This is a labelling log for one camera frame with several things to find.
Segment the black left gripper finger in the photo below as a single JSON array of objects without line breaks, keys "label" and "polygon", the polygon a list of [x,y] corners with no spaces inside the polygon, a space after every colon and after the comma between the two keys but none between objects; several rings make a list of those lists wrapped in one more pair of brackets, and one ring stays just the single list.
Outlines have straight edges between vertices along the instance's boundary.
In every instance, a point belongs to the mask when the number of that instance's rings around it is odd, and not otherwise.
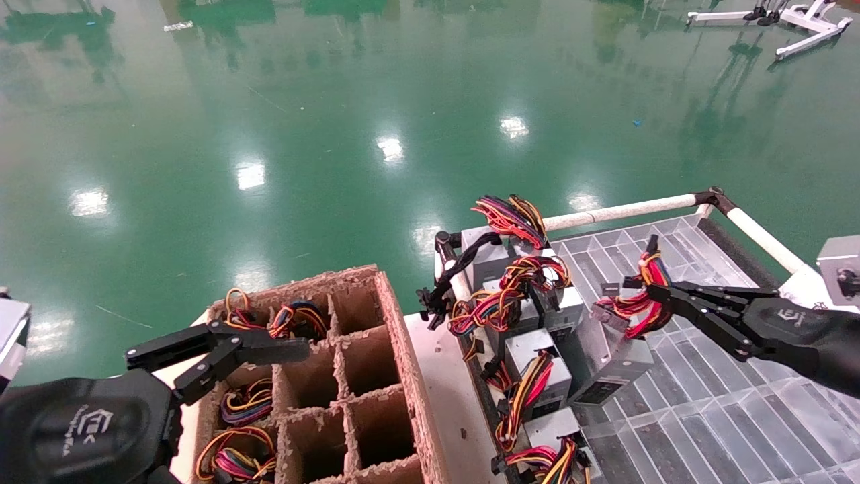
[{"label": "black left gripper finger", "polygon": [[310,343],[306,338],[230,336],[215,344],[193,368],[174,380],[174,395],[180,404],[191,405],[245,364],[303,362],[309,356]]}]

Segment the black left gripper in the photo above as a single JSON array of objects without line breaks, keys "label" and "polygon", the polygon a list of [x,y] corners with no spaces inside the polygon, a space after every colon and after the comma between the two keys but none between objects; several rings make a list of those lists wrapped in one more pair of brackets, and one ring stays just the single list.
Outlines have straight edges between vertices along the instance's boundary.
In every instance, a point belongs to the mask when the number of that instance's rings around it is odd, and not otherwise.
[{"label": "black left gripper", "polygon": [[[230,331],[192,325],[126,350],[126,369],[156,372],[195,360],[232,371]],[[64,378],[8,388],[1,407],[3,483],[175,483],[180,402],[149,373]]]}]

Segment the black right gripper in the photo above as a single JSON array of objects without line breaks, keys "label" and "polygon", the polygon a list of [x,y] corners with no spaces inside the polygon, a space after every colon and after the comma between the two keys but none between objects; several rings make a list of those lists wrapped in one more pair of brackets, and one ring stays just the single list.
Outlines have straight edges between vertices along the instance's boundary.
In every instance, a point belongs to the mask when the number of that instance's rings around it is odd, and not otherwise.
[{"label": "black right gripper", "polygon": [[802,307],[777,289],[673,282],[651,284],[645,292],[739,362],[774,362],[832,391],[859,396],[857,313]]}]

